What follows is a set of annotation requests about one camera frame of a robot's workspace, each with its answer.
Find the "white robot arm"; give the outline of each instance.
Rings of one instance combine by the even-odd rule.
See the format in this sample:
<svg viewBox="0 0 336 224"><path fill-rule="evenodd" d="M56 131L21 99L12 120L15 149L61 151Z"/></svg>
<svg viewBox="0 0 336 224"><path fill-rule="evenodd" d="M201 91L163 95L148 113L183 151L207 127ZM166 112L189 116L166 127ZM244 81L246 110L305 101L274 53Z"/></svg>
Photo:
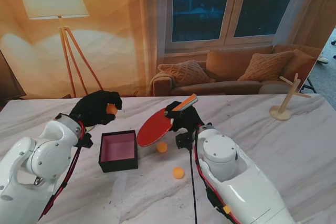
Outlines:
<svg viewBox="0 0 336 224"><path fill-rule="evenodd" d="M199 173L219 194L238 224L295 224L280 193L235 142L212 125L195 138Z"/></svg>
<svg viewBox="0 0 336 224"><path fill-rule="evenodd" d="M84 129L66 115L49 122L37 138L21 138L0 162L0 223L36 224L60 175L67 169L71 148ZM20 169L37 177L33 184L17 179Z"/></svg>

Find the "black box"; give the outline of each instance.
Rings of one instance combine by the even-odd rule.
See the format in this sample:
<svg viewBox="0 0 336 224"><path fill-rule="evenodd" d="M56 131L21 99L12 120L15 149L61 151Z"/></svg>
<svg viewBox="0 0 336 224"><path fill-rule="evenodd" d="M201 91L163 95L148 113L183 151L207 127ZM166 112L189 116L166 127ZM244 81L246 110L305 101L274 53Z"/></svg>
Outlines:
<svg viewBox="0 0 336 224"><path fill-rule="evenodd" d="M138 169L138 145L135 131L101 134L99 165L104 173Z"/></svg>

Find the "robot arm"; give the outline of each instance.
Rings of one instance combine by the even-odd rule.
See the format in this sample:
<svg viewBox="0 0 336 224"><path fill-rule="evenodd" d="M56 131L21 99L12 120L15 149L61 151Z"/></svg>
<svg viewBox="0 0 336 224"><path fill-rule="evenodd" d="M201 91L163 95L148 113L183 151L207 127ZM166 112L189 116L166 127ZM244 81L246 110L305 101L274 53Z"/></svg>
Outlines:
<svg viewBox="0 0 336 224"><path fill-rule="evenodd" d="M49 122L39 137L23 137L14 144L0 161L1 224L36 224L47 212L55 199L57 180L70 164L71 148L79 147L74 159L77 161L80 147L92 145L90 134L84 135L84 126L105 125L116 118L107 113L108 104L121 109L119 94L108 91L89 94L75 105L69 116L59 114ZM21 183L17 178L21 169L36 176L35 182Z"/></svg>
<svg viewBox="0 0 336 224"><path fill-rule="evenodd" d="M0 219L3 224L36 224L70 164L71 148L84 129L68 116L49 122L37 138L21 138L0 162ZM35 175L34 184L17 179L20 169Z"/></svg>
<svg viewBox="0 0 336 224"><path fill-rule="evenodd" d="M240 147L204 125L192 106L171 113L178 104L169 105L166 116L174 119L171 130L188 130L176 137L178 148L191 150L195 143L196 166L213 206L234 224L295 224L278 190Z"/></svg>
<svg viewBox="0 0 336 224"><path fill-rule="evenodd" d="M200 173L220 195L225 214L241 224L295 224L273 183L231 138L204 125L197 146Z"/></svg>

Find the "white marble table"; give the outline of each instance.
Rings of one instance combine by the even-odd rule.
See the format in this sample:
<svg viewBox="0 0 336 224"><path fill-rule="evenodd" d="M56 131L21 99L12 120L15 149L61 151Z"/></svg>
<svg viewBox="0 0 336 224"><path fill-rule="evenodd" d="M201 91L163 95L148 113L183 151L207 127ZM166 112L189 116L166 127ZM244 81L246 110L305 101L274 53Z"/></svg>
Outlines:
<svg viewBox="0 0 336 224"><path fill-rule="evenodd" d="M287 122L271 118L269 108L284 95L199 97L202 120L212 122L249 155L280 191L296 221L318 214L318 221L336 223L336 112L321 96L294 97ZM92 131L94 146L83 150L68 187L39 223L194 223L187 150L178 150L176 133L163 140L168 152L139 148L139 169L104 174L98 165L101 133L136 130L158 109L183 98L124 98L115 121ZM69 113L78 99L17 100L0 112L0 159L23 136L39 135L59 112ZM180 166L185 177L176 180ZM195 172L198 222L227 223L212 208Z"/></svg>

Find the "black glove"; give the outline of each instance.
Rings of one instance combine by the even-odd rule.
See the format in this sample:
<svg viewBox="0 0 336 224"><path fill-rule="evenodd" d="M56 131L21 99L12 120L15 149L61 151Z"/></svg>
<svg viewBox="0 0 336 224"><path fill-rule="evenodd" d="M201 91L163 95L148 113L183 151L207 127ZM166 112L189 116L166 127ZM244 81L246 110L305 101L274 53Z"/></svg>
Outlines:
<svg viewBox="0 0 336 224"><path fill-rule="evenodd" d="M174 119L173 126L170 128L170 131L176 132L181 128L185 128L189 132L193 132L200 125L204 125L196 109L193 106L190 106L183 111L172 111L179 104L180 102L175 101L169 104L165 109L165 111L167 111L166 117Z"/></svg>
<svg viewBox="0 0 336 224"><path fill-rule="evenodd" d="M106 125L116 118L115 115L106 113L106 107L109 103L121 110L122 101L117 92L96 91L80 99L70 112L69 117L75 121L81 121L85 127L96 124Z"/></svg>

